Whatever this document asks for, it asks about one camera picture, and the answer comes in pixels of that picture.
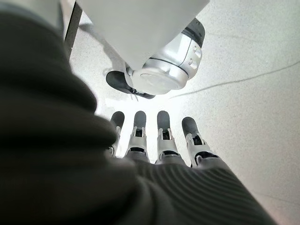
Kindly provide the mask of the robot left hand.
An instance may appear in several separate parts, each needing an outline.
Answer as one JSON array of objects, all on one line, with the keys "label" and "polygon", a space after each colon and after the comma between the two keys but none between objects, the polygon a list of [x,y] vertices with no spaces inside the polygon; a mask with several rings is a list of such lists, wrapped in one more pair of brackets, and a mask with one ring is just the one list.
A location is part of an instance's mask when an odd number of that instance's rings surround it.
[{"label": "robot left hand", "polygon": [[182,129],[187,166],[160,111],[156,163],[112,152],[124,115],[71,71],[57,0],[0,3],[0,222],[3,225],[273,225],[274,219],[202,139]]}]

